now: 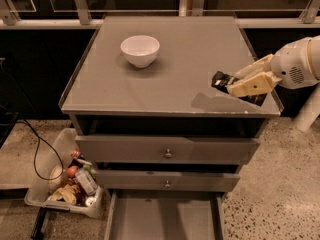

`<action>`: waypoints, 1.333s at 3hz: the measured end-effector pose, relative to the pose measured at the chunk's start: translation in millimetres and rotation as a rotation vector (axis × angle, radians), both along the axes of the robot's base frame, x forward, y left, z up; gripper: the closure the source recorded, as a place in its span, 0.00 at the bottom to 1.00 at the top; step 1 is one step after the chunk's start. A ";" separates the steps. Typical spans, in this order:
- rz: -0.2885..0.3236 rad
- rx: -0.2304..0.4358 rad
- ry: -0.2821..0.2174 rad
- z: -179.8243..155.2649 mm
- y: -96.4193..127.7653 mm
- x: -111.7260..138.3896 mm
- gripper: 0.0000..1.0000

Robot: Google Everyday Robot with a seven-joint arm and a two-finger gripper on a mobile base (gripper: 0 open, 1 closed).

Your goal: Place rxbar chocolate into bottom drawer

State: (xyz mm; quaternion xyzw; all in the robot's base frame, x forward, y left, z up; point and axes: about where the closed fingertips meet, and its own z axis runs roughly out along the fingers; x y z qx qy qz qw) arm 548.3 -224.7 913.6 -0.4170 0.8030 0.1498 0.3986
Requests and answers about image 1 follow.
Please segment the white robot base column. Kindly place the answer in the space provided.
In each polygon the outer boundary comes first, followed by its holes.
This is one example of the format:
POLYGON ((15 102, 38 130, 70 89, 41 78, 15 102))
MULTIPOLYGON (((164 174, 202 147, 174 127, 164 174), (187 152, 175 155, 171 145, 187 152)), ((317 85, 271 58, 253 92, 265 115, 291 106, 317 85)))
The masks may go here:
POLYGON ((316 86, 309 96, 298 115, 294 118, 293 124, 300 131, 306 132, 320 115, 320 84, 316 86))

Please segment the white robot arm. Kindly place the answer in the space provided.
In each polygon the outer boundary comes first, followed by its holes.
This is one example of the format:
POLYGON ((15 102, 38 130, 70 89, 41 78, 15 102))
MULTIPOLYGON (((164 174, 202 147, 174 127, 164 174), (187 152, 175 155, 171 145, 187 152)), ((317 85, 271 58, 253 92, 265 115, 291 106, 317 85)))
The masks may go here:
POLYGON ((234 97, 271 92, 277 85, 287 89, 310 87, 320 82, 320 37, 306 37, 286 44, 239 70, 237 81, 227 86, 234 97))

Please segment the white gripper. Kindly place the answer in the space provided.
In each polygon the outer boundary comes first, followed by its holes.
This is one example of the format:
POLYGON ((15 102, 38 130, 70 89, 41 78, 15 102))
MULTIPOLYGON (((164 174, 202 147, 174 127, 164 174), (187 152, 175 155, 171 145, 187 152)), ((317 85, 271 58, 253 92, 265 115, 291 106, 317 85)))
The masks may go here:
POLYGON ((314 86, 320 82, 320 37, 289 43, 234 76, 240 80, 229 85, 227 91, 238 98, 269 93, 278 83, 287 89, 314 86))

